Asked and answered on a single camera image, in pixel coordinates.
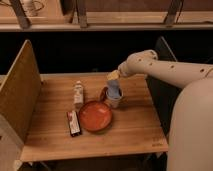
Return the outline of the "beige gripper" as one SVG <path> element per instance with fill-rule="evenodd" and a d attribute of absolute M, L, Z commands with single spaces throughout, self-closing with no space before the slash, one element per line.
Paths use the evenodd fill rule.
<path fill-rule="evenodd" d="M 121 97 L 120 85 L 117 79 L 120 77 L 120 72 L 118 70 L 113 70 L 107 75 L 107 94 L 112 99 L 118 99 Z"/>

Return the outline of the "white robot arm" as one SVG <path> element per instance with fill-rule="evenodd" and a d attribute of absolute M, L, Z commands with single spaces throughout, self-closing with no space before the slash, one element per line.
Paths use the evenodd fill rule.
<path fill-rule="evenodd" d="M 162 61 L 154 50 L 128 56 L 109 80 L 147 74 L 179 87 L 166 171 L 213 171 L 213 64 Z"/>

